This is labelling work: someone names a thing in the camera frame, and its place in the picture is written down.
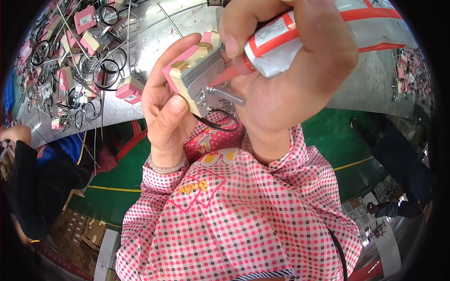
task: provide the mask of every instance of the shoe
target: shoe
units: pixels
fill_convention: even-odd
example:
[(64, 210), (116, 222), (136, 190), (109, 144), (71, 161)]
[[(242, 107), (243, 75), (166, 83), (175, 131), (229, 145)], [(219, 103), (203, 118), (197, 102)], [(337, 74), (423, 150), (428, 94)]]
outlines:
[(356, 131), (360, 132), (363, 127), (361, 126), (361, 124), (358, 122), (358, 120), (356, 120), (356, 118), (352, 118), (350, 121), (350, 127), (352, 127), (353, 129), (355, 129)]

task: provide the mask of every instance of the yellow floor line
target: yellow floor line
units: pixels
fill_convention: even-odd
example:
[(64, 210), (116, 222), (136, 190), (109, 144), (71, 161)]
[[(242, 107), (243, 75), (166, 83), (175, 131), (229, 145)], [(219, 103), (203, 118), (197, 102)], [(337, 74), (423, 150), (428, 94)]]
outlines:
[[(354, 163), (351, 163), (351, 164), (348, 164), (348, 165), (337, 167), (337, 168), (334, 168), (333, 171), (338, 171), (338, 170), (342, 170), (342, 169), (345, 169), (345, 168), (348, 168), (348, 167), (352, 167), (352, 166), (358, 165), (358, 164), (360, 164), (362, 162), (366, 162), (367, 160), (370, 160), (372, 158), (373, 158), (373, 156), (368, 157), (368, 158), (363, 159), (363, 160), (360, 160), (360, 161), (357, 161), (357, 162), (354, 162)], [(140, 189), (130, 189), (130, 188), (101, 187), (101, 186), (97, 186), (97, 185), (90, 185), (89, 187), (90, 188), (96, 188), (96, 189), (104, 189), (104, 190), (123, 191), (123, 192), (139, 192), (139, 193), (142, 192), (142, 190), (140, 190)]]
[(141, 193), (141, 189), (128, 189), (128, 188), (113, 188), (113, 187), (101, 187), (96, 185), (89, 185), (91, 188), (97, 188), (97, 189), (105, 189), (105, 190), (114, 190), (114, 191), (125, 191), (125, 192), (139, 192)]
[(351, 163), (351, 164), (348, 164), (348, 165), (344, 165), (344, 166), (341, 166), (341, 167), (337, 167), (337, 168), (334, 168), (333, 171), (338, 171), (338, 170), (342, 170), (342, 169), (345, 169), (345, 168), (348, 168), (348, 167), (352, 167), (352, 166), (354, 166), (354, 165), (358, 165), (359, 163), (366, 162), (367, 160), (370, 160), (370, 159), (372, 159), (372, 158), (373, 158), (373, 156), (368, 157), (368, 158), (363, 159), (363, 160), (358, 161), (358, 162), (354, 162), (354, 163)]

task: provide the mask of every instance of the pile of thermostats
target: pile of thermostats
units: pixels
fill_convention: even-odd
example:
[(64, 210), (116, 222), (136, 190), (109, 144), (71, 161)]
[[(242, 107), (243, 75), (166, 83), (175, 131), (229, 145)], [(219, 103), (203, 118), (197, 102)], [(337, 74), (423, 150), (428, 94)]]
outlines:
[[(30, 30), (17, 57), (18, 85), (28, 113), (52, 118), (52, 129), (86, 129), (103, 112), (105, 91), (135, 104), (144, 84), (126, 68), (131, 4), (125, 0), (53, 0)], [(140, 21), (133, 17), (133, 31)], [(116, 89), (111, 89), (116, 82)]]

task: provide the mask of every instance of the right hand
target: right hand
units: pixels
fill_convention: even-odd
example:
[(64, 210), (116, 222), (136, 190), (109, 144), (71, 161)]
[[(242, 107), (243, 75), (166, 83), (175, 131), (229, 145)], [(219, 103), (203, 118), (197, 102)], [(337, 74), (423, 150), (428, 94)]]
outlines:
[(333, 0), (231, 1), (219, 24), (227, 56), (243, 54), (257, 23), (290, 6), (303, 43), (290, 68), (271, 79), (256, 71), (230, 82), (231, 91), (246, 100), (245, 106), (236, 110), (250, 139), (287, 131), (318, 113), (358, 62), (355, 41)]

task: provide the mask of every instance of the hand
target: hand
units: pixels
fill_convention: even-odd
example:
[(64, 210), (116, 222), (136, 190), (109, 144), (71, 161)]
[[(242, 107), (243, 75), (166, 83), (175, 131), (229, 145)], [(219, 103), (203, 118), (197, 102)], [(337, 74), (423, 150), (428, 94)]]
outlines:
[[(290, 68), (271, 79), (255, 72), (230, 82), (230, 90), (246, 99), (246, 105), (236, 110), (255, 153), (266, 153), (264, 150), (270, 150), (267, 146), (283, 146), (277, 155), (267, 157), (269, 160), (287, 152), (287, 129), (323, 109), (358, 62), (357, 46), (333, 0), (231, 1), (219, 24), (227, 56), (241, 55), (257, 23), (284, 13), (289, 6), (294, 8), (304, 45)], [(259, 151), (255, 143), (261, 145)]]
[(200, 42), (193, 33), (170, 46), (156, 61), (142, 93), (142, 112), (152, 144), (152, 162), (170, 168), (180, 163), (183, 142), (194, 130), (197, 120), (189, 113), (187, 101), (170, 88), (162, 69), (188, 48)]

